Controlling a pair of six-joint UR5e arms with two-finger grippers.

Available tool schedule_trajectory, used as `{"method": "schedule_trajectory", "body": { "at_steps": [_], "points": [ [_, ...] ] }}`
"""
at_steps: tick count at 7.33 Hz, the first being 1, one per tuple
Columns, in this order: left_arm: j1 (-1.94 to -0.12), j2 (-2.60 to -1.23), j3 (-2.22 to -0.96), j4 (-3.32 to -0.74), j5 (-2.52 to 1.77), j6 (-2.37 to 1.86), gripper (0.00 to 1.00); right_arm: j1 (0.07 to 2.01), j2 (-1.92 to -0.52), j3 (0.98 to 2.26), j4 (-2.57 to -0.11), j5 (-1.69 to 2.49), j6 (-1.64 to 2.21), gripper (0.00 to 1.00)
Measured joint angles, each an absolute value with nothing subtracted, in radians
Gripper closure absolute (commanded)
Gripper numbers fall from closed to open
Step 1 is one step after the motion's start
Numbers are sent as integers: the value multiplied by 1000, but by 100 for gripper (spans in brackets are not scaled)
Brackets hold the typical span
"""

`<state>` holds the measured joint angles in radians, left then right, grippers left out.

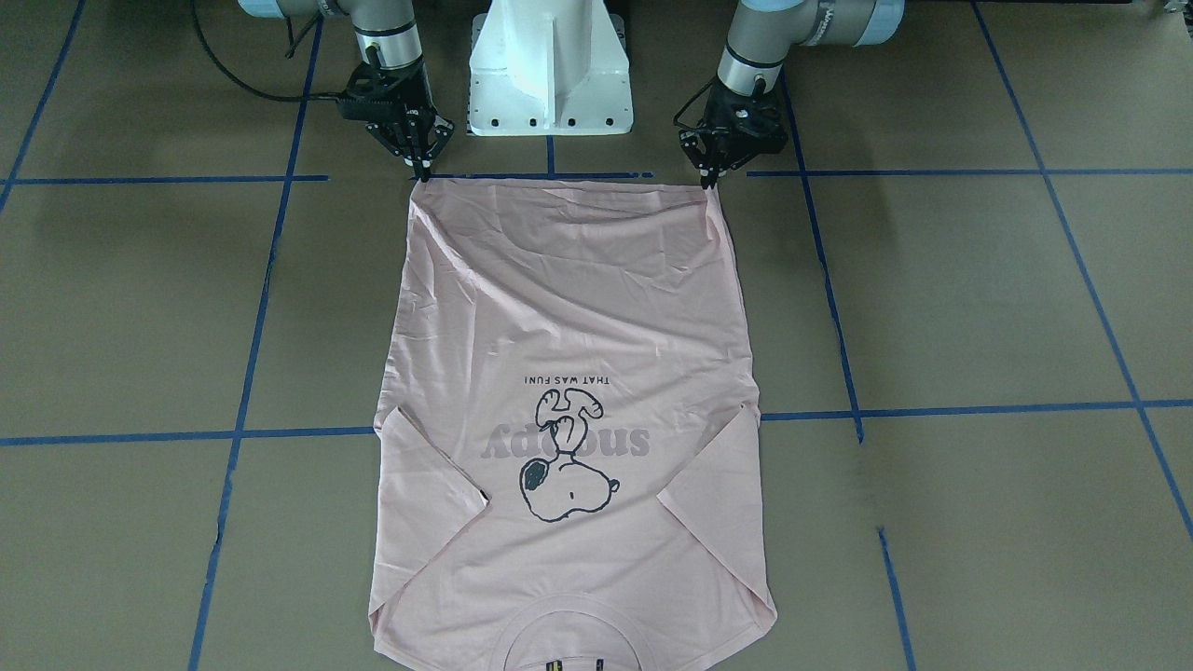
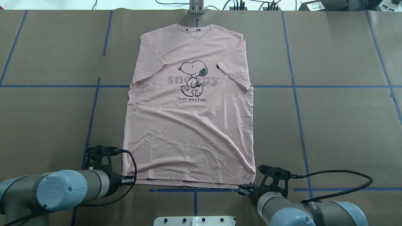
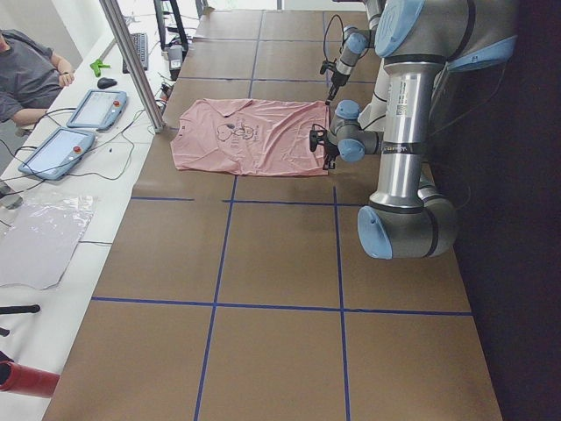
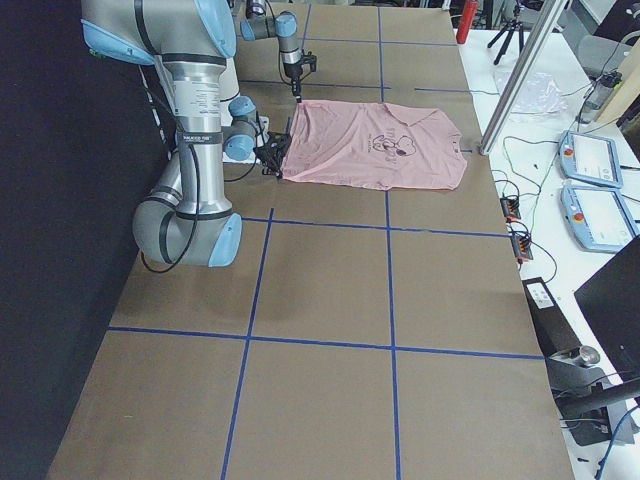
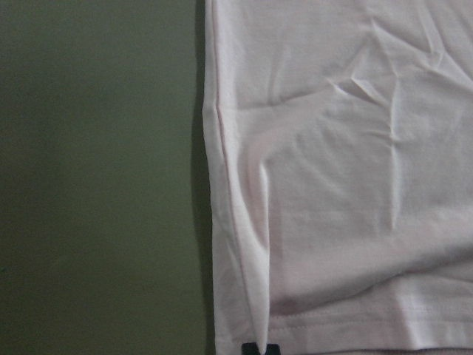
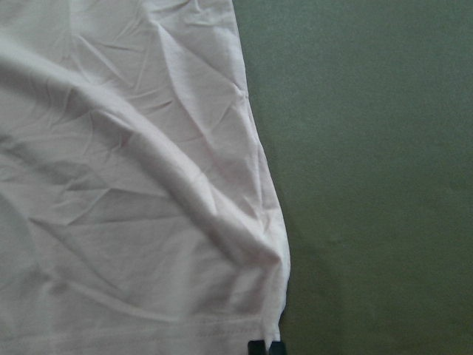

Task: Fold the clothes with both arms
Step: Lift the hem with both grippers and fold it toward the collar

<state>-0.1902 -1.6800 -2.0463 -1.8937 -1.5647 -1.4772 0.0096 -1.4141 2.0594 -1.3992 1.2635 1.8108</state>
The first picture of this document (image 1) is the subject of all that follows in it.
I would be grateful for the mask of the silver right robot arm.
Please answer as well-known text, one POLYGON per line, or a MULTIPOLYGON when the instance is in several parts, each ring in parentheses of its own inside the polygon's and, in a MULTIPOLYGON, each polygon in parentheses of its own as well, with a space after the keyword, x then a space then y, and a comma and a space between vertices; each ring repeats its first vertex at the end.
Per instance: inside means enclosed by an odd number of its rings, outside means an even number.
POLYGON ((304 94, 303 101, 335 103, 342 118, 361 123, 410 167, 415 179, 431 179, 433 162, 455 127, 435 109, 410 1, 242 1, 240 6, 256 18, 350 18, 361 63, 341 92, 304 94))

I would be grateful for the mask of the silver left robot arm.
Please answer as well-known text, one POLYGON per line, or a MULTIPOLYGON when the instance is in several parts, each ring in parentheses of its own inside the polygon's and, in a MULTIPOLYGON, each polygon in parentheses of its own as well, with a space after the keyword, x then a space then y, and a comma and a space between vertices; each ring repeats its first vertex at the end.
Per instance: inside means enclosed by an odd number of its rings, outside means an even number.
POLYGON ((699 119, 684 122, 686 106, 673 117, 700 186, 787 144, 775 90, 792 48, 883 44, 904 13, 903 1, 740 1, 719 69, 691 97, 705 101, 699 119))

